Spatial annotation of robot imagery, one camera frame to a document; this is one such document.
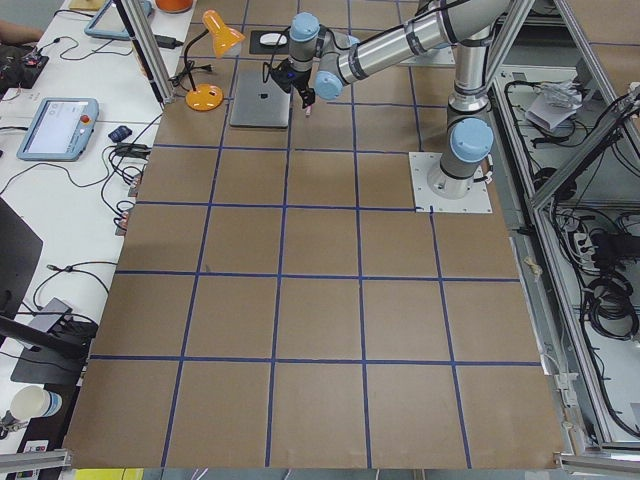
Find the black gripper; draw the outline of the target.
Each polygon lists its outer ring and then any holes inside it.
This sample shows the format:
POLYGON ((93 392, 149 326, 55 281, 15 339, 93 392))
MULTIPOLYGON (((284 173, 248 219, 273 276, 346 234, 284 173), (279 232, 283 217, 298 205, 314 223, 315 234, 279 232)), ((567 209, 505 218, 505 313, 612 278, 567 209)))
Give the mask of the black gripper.
POLYGON ((315 90, 309 85, 311 71, 294 72, 293 86, 297 90, 302 100, 302 109, 308 110, 316 101, 315 90))

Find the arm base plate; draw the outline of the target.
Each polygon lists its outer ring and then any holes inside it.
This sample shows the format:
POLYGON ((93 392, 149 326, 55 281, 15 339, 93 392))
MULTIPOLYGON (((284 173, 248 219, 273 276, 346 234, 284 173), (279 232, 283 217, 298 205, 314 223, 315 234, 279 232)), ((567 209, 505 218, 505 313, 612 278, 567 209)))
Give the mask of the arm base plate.
POLYGON ((451 46, 442 48, 432 48, 426 53, 413 56, 400 62, 401 66, 407 67, 433 67, 433 68, 453 68, 455 58, 451 46))
POLYGON ((450 179, 440 168, 441 153, 410 152, 409 164, 415 210, 423 213, 491 214, 488 192, 491 172, 481 165, 471 178, 450 179))

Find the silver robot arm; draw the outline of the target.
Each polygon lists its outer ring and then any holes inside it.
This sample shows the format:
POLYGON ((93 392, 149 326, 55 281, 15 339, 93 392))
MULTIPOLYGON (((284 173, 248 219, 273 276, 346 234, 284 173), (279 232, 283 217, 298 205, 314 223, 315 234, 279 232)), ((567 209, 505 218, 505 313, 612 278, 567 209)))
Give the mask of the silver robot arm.
POLYGON ((428 186, 442 198, 463 198, 494 133, 486 120, 487 61, 493 26, 507 1, 423 1, 407 21, 364 41, 333 32, 312 14, 297 14, 289 28, 288 57, 270 71, 285 93, 298 92, 308 108, 333 100, 343 89, 412 57, 440 47, 458 49, 448 99, 447 147, 428 173, 428 186))

